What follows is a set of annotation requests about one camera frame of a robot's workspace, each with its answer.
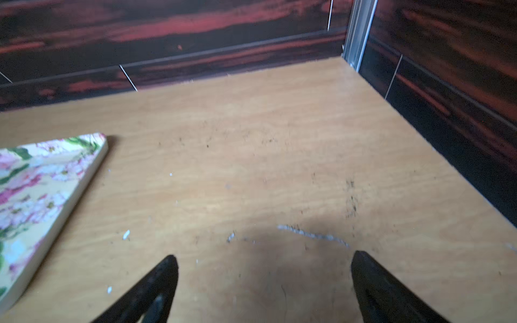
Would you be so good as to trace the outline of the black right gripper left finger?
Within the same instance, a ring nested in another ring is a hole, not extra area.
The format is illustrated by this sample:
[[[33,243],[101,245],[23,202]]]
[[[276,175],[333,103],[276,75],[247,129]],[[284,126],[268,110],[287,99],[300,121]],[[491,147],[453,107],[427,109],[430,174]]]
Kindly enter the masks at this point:
[[[179,281],[179,264],[166,256],[94,322],[167,322]]]

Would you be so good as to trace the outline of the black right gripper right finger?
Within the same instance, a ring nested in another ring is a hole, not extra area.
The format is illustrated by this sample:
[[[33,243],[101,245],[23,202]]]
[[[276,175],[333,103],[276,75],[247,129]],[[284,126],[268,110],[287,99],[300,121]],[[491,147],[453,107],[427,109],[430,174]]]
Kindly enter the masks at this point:
[[[447,322],[367,252],[357,250],[351,275],[364,322]]]

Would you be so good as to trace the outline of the floral rectangular tray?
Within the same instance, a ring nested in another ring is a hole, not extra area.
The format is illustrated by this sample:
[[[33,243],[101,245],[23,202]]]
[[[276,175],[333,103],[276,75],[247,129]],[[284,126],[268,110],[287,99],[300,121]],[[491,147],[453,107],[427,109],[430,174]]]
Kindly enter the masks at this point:
[[[109,150],[93,133],[1,149],[1,312],[22,296]]]

